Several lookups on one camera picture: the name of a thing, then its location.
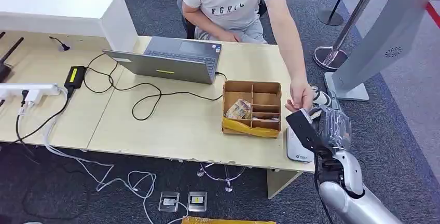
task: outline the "gray laptop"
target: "gray laptop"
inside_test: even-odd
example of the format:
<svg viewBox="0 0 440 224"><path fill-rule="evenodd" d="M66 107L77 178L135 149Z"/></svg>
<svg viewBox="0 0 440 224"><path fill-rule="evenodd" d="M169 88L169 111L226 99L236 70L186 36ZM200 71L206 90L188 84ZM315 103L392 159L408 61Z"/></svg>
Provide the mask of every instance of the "gray laptop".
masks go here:
<svg viewBox="0 0 440 224"><path fill-rule="evenodd" d="M221 44L152 37L144 54L103 50L137 75L212 84Z"/></svg>

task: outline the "laptop lid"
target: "laptop lid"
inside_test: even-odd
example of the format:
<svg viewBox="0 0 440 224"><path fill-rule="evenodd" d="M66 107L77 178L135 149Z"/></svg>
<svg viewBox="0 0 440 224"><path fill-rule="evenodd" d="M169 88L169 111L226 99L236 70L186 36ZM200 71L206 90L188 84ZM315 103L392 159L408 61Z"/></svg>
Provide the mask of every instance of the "laptop lid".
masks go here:
<svg viewBox="0 0 440 224"><path fill-rule="evenodd" d="M202 62L111 50L103 50L102 52L137 75L212 84L208 69Z"/></svg>

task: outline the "stanchion base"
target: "stanchion base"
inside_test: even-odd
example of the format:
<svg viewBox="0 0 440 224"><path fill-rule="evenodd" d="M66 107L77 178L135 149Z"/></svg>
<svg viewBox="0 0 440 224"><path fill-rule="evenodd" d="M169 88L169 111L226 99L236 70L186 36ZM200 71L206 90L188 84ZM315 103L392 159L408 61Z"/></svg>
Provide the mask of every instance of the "stanchion base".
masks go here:
<svg viewBox="0 0 440 224"><path fill-rule="evenodd" d="M327 55L331 52L331 50L332 46L319 46L315 49L313 59L321 68L324 68L328 71L336 71L348 59L348 56L343 50L339 50L338 55L330 63L330 65L325 66L322 63L324 62L325 58L327 58Z"/></svg>
<svg viewBox="0 0 440 224"><path fill-rule="evenodd" d="M325 86L330 95L333 94L339 100L368 101L370 99L363 83L350 91L337 90L332 75L332 72L324 73Z"/></svg>
<svg viewBox="0 0 440 224"><path fill-rule="evenodd" d="M343 23L343 18L339 13L335 12L332 18L329 19L331 14L331 10L320 10L317 16L319 21L325 25L339 26Z"/></svg>

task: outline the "person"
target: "person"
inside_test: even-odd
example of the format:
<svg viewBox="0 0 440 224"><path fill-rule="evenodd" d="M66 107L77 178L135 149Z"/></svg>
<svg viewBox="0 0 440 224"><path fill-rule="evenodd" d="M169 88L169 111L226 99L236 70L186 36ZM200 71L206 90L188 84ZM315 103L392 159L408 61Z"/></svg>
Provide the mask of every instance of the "person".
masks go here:
<svg viewBox="0 0 440 224"><path fill-rule="evenodd" d="M182 0L184 17L196 26L195 38L266 44L259 20L260 0ZM292 100L285 105L290 111L310 109L313 92L304 64L303 48L286 0L264 0L273 35L291 77Z"/></svg>

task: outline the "table leg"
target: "table leg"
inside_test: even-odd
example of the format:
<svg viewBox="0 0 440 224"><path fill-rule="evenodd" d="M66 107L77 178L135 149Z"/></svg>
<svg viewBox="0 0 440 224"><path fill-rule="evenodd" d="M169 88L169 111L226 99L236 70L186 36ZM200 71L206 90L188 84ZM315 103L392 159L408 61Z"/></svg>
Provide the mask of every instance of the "table leg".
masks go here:
<svg viewBox="0 0 440 224"><path fill-rule="evenodd" d="M302 171L274 172L272 170L267 170L267 198L272 199L302 173Z"/></svg>

